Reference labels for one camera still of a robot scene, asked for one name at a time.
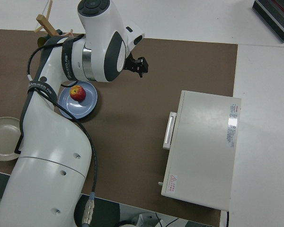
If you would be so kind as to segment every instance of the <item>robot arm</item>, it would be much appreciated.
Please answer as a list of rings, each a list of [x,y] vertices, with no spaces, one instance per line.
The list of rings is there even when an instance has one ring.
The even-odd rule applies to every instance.
[[[78,13],[86,38],[49,39],[30,82],[20,120],[21,154],[0,203],[0,227],[76,226],[73,213],[92,145],[79,127],[53,111],[44,95],[55,101],[66,80],[110,82],[124,69],[126,58],[131,59],[129,70],[147,72],[147,62],[134,62],[131,55],[144,34],[134,24],[123,24],[111,0],[82,0]],[[87,204],[85,226],[92,206]]]

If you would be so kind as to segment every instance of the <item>warning label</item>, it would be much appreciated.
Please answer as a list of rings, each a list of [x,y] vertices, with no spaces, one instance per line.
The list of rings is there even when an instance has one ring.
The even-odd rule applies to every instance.
[[[228,119],[227,142],[233,148],[236,144],[236,131],[238,126],[238,105],[232,104]]]
[[[175,193],[176,185],[177,185],[177,179],[178,179],[177,175],[173,175],[173,174],[169,175],[169,183],[168,183],[168,189],[167,189],[168,193],[172,193],[172,194]]]

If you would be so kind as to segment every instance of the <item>apple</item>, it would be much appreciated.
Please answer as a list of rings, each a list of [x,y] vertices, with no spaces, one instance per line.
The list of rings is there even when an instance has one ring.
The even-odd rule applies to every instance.
[[[81,102],[85,99],[86,92],[82,86],[75,85],[71,87],[70,95],[73,100]]]

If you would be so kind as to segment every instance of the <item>metal connector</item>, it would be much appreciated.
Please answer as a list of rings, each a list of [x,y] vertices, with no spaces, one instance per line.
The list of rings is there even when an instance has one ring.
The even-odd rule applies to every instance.
[[[88,224],[90,226],[92,216],[94,213],[95,201],[88,200],[85,205],[85,210],[83,213],[82,224]]]

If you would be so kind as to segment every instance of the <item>brown mat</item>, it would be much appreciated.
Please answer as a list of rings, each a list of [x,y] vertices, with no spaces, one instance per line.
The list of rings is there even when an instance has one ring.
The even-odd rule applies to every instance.
[[[0,30],[0,117],[20,118],[27,60],[41,35]],[[149,73],[141,79],[123,71],[112,83],[93,83],[98,103],[83,120],[98,152],[97,197],[218,226],[219,210],[161,196],[158,182],[168,159],[162,149],[168,116],[181,90],[232,96],[237,45],[145,39],[133,56],[146,58]],[[37,65],[38,56],[32,72]],[[14,163],[0,162],[0,172],[10,174]],[[92,179],[90,169],[83,193]]]

